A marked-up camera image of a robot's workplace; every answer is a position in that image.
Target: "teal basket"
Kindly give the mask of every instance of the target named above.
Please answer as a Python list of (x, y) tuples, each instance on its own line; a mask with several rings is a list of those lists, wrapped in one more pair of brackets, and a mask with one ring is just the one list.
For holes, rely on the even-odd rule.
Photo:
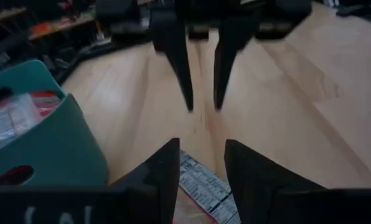
[(0, 148), (0, 176), (20, 166), (33, 175), (24, 185), (105, 185), (106, 160), (75, 98), (66, 95), (46, 66), (33, 60), (0, 72), (0, 88), (14, 94), (56, 91), (61, 104), (42, 122)]

